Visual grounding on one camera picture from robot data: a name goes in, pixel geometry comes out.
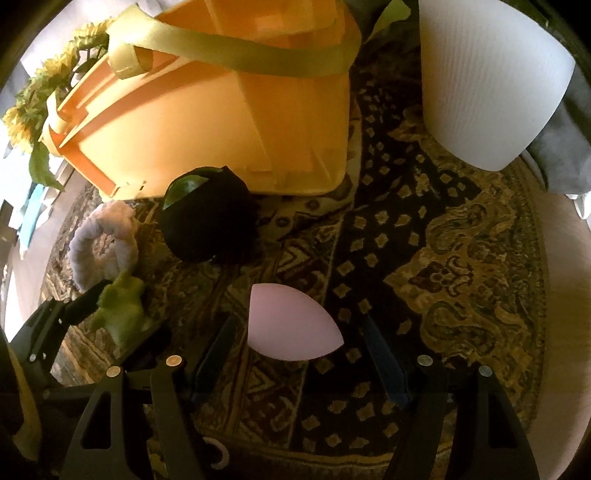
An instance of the gray fabric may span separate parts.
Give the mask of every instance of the gray fabric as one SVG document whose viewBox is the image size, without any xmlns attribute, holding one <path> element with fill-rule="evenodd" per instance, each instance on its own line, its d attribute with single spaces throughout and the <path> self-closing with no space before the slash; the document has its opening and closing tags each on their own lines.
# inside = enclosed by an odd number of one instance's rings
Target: gray fabric
<svg viewBox="0 0 591 480">
<path fill-rule="evenodd" d="M 579 66 L 558 109 L 527 151 L 550 192 L 591 191 L 591 85 Z"/>
<path fill-rule="evenodd" d="M 18 63 L 8 78 L 6 85 L 0 92 L 0 118 L 4 116 L 6 110 L 14 106 L 14 98 L 17 93 L 27 84 L 29 75 L 22 63 Z"/>
</svg>

